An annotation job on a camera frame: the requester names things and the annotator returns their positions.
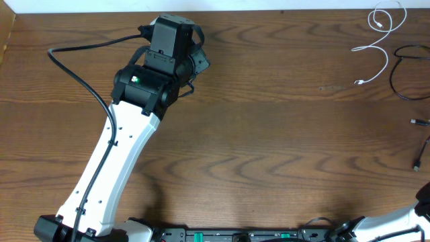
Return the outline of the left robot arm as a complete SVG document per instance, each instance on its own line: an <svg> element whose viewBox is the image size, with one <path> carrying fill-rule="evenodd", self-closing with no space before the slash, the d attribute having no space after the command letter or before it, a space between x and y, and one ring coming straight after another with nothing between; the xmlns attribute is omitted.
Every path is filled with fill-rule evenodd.
<svg viewBox="0 0 430 242"><path fill-rule="evenodd" d="M131 218L116 223L122 192L143 147L181 88L210 65L204 33L190 19L163 13L138 35L148 41L114 77L107 120L75 189L56 214L42 215L41 241L150 241L153 230Z"/></svg>

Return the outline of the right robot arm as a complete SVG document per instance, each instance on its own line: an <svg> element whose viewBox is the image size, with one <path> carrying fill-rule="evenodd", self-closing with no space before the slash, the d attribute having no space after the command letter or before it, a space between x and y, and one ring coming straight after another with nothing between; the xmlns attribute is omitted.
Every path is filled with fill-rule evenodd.
<svg viewBox="0 0 430 242"><path fill-rule="evenodd" d="M414 204L383 216L361 216L347 221L329 235L331 241L428 241L429 184L415 196Z"/></svg>

